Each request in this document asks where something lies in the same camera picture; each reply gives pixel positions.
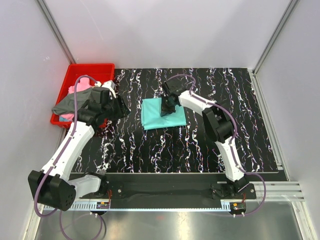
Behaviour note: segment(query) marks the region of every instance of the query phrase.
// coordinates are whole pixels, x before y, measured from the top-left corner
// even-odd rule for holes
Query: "folded towel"
[[[161,98],[147,98],[141,104],[141,123],[144,130],[169,128],[187,125],[183,106],[175,106],[175,112],[160,116]]]

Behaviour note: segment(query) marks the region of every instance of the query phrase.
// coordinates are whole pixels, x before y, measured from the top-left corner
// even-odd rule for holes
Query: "pink cloth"
[[[90,85],[90,79],[88,77],[83,77],[78,82],[78,84],[76,86],[76,91],[81,92],[81,91],[84,91],[84,90],[91,88],[91,87],[92,86]],[[69,87],[68,92],[69,92],[69,94],[73,94],[75,92],[75,86]],[[69,120],[70,122],[72,122],[72,119],[74,119],[74,116],[75,115],[73,113],[67,113],[67,114],[60,115],[60,117],[66,119],[66,120]]]

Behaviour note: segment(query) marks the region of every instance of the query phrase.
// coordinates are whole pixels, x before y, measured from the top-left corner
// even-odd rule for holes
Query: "gray cloth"
[[[92,87],[76,92],[76,102],[78,110],[85,104],[89,99],[92,91]],[[68,94],[64,99],[61,100],[57,105],[52,108],[52,112],[57,115],[62,114],[74,114],[75,113],[75,94]]]

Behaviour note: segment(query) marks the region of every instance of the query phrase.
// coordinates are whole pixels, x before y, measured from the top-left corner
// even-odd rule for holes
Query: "white wall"
[[[46,0],[78,63],[253,68],[289,0]]]
[[[302,0],[258,73],[290,176],[320,236],[320,1]]]
[[[33,203],[28,175],[57,146],[51,107],[68,65],[34,0],[1,1],[0,239],[21,239],[25,230]]]

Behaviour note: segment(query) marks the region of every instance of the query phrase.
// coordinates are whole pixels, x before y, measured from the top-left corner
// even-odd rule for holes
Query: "gray floor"
[[[256,208],[257,204],[248,203],[248,207]],[[97,234],[100,221],[90,215],[78,219],[85,213],[63,213],[62,224],[71,239],[91,240]],[[103,215],[107,231],[98,240],[302,240],[288,202],[267,202],[258,213],[244,218],[213,214],[228,216],[208,212],[107,212]],[[59,231],[58,212],[41,220],[35,239],[65,239]]]

